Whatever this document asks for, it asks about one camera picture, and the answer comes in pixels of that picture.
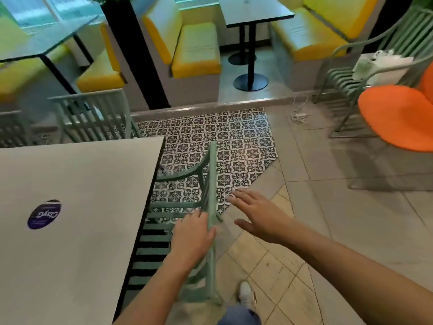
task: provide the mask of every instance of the forearm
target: forearm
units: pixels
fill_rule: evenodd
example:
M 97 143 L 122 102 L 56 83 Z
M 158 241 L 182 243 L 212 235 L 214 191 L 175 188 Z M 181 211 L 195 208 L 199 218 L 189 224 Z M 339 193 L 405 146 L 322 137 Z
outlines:
M 432 324 L 433 293 L 295 222 L 282 244 L 325 277 L 367 324 Z
M 114 325 L 164 325 L 189 272 L 169 254 Z

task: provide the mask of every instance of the shoe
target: shoe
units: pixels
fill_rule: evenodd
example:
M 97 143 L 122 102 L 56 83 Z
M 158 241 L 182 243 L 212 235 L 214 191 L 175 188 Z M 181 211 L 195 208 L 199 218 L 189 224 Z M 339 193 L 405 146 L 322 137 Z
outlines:
M 236 300 L 246 309 L 252 310 L 254 312 L 256 311 L 256 294 L 247 280 L 242 280 L 238 284 Z

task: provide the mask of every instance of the round black table base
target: round black table base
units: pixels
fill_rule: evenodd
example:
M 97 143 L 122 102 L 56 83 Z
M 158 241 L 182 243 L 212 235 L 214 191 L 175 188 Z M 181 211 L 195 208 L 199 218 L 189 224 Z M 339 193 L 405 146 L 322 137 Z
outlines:
M 269 80 L 266 76 L 254 73 L 254 82 L 252 83 L 251 89 L 248 89 L 248 74 L 242 74 L 238 76 L 233 85 L 236 89 L 242 91 L 257 91 L 265 88 L 269 83 Z
M 240 52 L 232 54 L 229 57 L 229 63 L 232 65 L 237 65 L 237 66 L 247 65 L 248 64 L 248 53 L 247 52 L 245 53 L 245 57 L 242 57 Z

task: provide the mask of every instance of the orange chair seat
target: orange chair seat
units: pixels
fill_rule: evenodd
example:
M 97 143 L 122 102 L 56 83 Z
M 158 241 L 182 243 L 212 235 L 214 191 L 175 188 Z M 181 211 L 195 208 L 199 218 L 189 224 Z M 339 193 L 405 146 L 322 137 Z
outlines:
M 384 141 L 414 152 L 433 152 L 433 105 L 418 90 L 371 87 L 360 95 L 358 105 Z

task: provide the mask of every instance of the blue denim pant leg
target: blue denim pant leg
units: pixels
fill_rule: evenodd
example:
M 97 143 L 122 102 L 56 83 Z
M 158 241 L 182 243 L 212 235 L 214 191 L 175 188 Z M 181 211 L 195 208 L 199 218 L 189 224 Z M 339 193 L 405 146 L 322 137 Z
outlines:
M 261 325 L 259 316 L 241 305 L 228 307 L 218 325 Z

